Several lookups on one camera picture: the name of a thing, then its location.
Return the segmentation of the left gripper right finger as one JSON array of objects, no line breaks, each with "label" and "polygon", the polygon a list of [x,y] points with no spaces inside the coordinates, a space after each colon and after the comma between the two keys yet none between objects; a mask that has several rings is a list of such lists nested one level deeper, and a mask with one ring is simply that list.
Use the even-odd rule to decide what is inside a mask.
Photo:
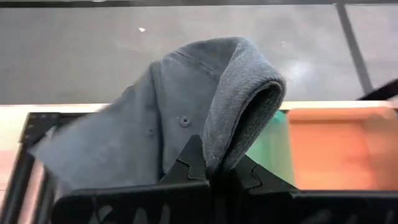
[{"label": "left gripper right finger", "polygon": [[397,224],[397,192],[300,190],[244,156],[215,182],[219,223]]}]

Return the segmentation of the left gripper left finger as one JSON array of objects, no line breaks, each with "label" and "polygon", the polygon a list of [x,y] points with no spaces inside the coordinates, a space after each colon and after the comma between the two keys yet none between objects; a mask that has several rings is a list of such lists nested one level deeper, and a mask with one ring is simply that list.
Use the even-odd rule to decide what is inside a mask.
[{"label": "left gripper left finger", "polygon": [[55,203],[51,222],[208,223],[210,203],[202,141],[193,135],[158,183],[74,190]]}]

